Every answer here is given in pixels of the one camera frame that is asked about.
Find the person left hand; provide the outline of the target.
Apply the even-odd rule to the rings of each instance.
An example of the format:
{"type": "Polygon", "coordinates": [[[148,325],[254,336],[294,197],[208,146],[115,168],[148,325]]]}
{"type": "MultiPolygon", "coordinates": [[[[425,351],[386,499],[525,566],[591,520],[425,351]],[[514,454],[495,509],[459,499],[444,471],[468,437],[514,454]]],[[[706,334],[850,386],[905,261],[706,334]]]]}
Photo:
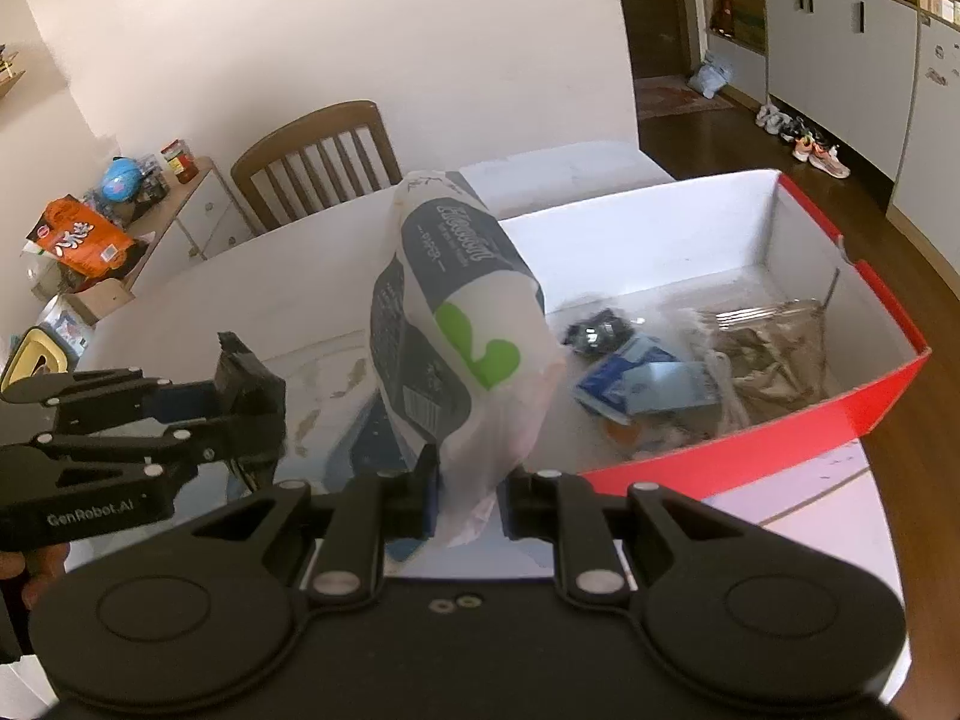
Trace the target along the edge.
{"type": "Polygon", "coordinates": [[[31,553],[0,553],[0,578],[14,580],[26,576],[21,590],[21,601],[26,610],[32,610],[55,580],[65,573],[65,561],[70,556],[68,544],[46,546],[31,553]]]}

